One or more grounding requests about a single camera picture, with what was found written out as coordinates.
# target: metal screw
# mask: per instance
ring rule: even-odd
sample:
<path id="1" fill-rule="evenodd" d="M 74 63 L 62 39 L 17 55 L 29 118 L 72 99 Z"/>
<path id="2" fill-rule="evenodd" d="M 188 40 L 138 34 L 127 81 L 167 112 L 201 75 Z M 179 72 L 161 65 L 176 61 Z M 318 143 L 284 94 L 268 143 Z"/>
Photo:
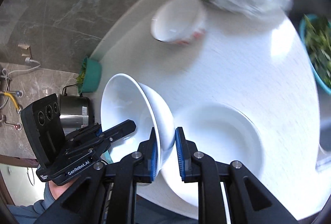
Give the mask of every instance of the metal screw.
<path id="1" fill-rule="evenodd" d="M 195 156 L 197 159 L 201 159 L 204 156 L 204 154 L 200 151 L 196 151 L 194 152 L 193 156 Z"/>
<path id="2" fill-rule="evenodd" d="M 139 159 L 143 154 L 141 154 L 139 151 L 136 151 L 131 154 L 132 158 Z"/>
<path id="3" fill-rule="evenodd" d="M 96 162 L 94 165 L 93 165 L 93 168 L 95 170 L 101 170 L 103 167 L 103 163 L 102 162 Z"/>
<path id="4" fill-rule="evenodd" d="M 23 97 L 23 91 L 16 91 L 16 95 L 18 98 L 22 98 Z"/>
<path id="5" fill-rule="evenodd" d="M 241 166 L 243 166 L 243 165 L 242 165 L 242 163 L 241 163 L 240 161 L 233 161 L 233 162 L 232 162 L 232 166 L 233 166 L 234 168 L 236 168 L 236 169 L 239 169 L 239 168 L 241 168 Z"/>

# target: tilted white bowl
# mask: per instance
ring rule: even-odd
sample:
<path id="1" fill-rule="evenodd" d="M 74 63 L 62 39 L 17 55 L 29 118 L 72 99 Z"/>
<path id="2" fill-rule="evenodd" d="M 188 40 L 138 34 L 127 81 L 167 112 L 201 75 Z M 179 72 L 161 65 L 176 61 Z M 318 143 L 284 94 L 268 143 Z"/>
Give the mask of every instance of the tilted white bowl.
<path id="1" fill-rule="evenodd" d="M 113 162 L 137 151 L 140 142 L 149 139 L 155 129 L 158 161 L 157 173 L 168 159 L 174 144 L 173 116 L 165 101 L 154 90 L 137 83 L 126 74 L 116 74 L 107 83 L 101 101 L 102 131 L 131 119 L 136 130 L 112 143 L 109 153 Z"/>

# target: stainless steel appliance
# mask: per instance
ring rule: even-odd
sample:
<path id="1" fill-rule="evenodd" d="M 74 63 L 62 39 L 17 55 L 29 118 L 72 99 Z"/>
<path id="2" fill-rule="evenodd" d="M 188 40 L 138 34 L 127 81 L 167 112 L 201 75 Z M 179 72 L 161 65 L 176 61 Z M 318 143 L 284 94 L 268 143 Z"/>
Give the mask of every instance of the stainless steel appliance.
<path id="1" fill-rule="evenodd" d="M 58 100 L 60 120 L 66 135 L 94 123 L 94 114 L 89 98 L 65 93 L 60 94 Z"/>

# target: teal pot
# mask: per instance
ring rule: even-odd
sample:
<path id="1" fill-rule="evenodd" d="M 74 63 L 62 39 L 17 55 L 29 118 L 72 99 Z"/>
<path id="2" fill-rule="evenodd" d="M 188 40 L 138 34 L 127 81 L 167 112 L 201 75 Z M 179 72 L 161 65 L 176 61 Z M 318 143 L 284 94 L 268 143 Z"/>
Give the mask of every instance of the teal pot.
<path id="1" fill-rule="evenodd" d="M 83 65 L 86 64 L 86 72 L 82 85 L 77 85 L 78 93 L 95 92 L 101 79 L 101 64 L 95 60 L 85 57 L 82 62 L 80 74 L 83 71 Z"/>

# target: white bowl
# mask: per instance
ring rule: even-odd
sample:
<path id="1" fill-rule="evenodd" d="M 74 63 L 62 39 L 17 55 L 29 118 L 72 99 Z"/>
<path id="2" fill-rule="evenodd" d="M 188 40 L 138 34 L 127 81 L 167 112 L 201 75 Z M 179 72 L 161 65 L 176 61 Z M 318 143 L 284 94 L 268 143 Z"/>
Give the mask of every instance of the white bowl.
<path id="1" fill-rule="evenodd" d="M 160 134 L 160 168 L 162 168 L 164 163 L 168 160 L 175 143 L 175 125 L 173 122 L 173 114 L 171 113 L 166 102 L 158 93 L 156 93 L 155 90 L 141 83 L 139 83 L 139 85 L 144 91 L 151 105 L 153 114 L 155 116 L 156 125 L 158 127 L 158 132 Z"/>
<path id="2" fill-rule="evenodd" d="M 163 109 L 166 117 L 160 113 Z M 112 143 L 109 154 L 113 162 L 118 162 L 124 156 L 137 151 L 140 142 L 149 139 L 152 127 L 154 127 L 158 148 L 158 173 L 168 158 L 174 141 L 173 117 L 168 114 L 168 110 L 164 100 L 151 88 L 138 84 L 126 74 L 113 76 L 108 81 L 102 95 L 102 131 L 127 119 L 133 120 L 137 126 L 133 133 Z"/>
<path id="3" fill-rule="evenodd" d="M 189 44 L 206 30 L 201 0 L 169 0 L 152 19 L 152 36 L 162 42 Z"/>
<path id="4" fill-rule="evenodd" d="M 263 165 L 259 132 L 240 111 L 220 103 L 207 103 L 179 111 L 175 126 L 183 127 L 185 138 L 197 149 L 229 164 L 241 161 L 256 177 Z M 179 175 L 176 146 L 161 173 L 169 187 L 183 200 L 198 206 L 198 184 L 184 183 Z"/>

